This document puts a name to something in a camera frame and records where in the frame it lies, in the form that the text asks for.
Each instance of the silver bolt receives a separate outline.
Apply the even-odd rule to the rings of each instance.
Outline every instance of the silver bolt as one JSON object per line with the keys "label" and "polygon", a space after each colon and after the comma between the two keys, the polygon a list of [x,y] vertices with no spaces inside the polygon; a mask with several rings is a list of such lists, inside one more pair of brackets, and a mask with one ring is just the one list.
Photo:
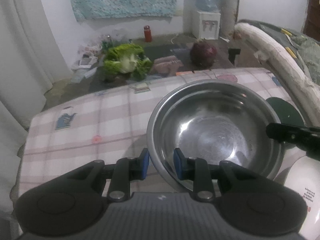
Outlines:
{"label": "silver bolt", "polygon": [[124,197],[124,192],[122,191],[119,191],[119,190],[115,190],[115,191],[112,191],[109,196],[112,198],[112,199],[116,199],[116,200],[119,200],[119,199],[122,199]]}
{"label": "silver bolt", "polygon": [[198,197],[201,199],[210,199],[213,197],[213,194],[210,191],[203,190],[198,192]]}

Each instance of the stainless steel bowl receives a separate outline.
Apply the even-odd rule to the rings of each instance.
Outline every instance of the stainless steel bowl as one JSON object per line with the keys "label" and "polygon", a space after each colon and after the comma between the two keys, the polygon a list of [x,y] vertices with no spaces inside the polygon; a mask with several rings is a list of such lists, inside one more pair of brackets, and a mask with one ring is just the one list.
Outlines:
{"label": "stainless steel bowl", "polygon": [[200,80],[165,96],[147,128],[151,160],[176,190],[192,190],[179,181],[173,150],[210,164],[230,160],[273,179],[283,160],[282,145],[266,135],[270,122],[280,122],[271,106],[252,90],[220,80]]}

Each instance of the gray gripper base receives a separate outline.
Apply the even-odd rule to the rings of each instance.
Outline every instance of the gray gripper base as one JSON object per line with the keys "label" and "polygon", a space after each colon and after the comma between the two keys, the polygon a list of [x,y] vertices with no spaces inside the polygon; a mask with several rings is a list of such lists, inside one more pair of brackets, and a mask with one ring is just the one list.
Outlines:
{"label": "gray gripper base", "polygon": [[199,203],[188,193],[142,193],[111,204],[93,226],[71,236],[50,238],[25,233],[21,240],[303,240],[297,233],[259,237],[226,223],[212,204]]}

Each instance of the red bottle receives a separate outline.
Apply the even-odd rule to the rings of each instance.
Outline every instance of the red bottle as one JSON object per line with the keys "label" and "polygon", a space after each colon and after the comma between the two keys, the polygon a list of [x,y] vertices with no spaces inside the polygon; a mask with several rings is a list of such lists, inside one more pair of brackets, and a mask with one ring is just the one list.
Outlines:
{"label": "red bottle", "polygon": [[152,41],[152,36],[151,36],[150,26],[146,25],[146,26],[143,27],[143,29],[144,29],[145,42],[151,42]]}

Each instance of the checkered tablecloth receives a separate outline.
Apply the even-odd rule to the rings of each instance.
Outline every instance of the checkered tablecloth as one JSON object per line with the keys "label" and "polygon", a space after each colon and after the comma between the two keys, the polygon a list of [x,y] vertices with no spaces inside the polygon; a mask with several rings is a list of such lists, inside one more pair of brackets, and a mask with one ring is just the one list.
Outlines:
{"label": "checkered tablecloth", "polygon": [[[96,159],[109,164],[126,156],[139,156],[147,146],[146,129],[153,109],[165,95],[188,82],[216,78],[237,80],[264,99],[279,97],[293,104],[273,77],[264,68],[198,71],[151,81],[150,91],[134,93],[134,89],[123,86],[89,94],[42,112],[33,118],[30,126],[19,195]],[[76,113],[71,126],[56,130],[57,120],[66,108],[70,115]],[[145,192],[174,191],[151,163],[147,178],[131,183],[131,188]]]}

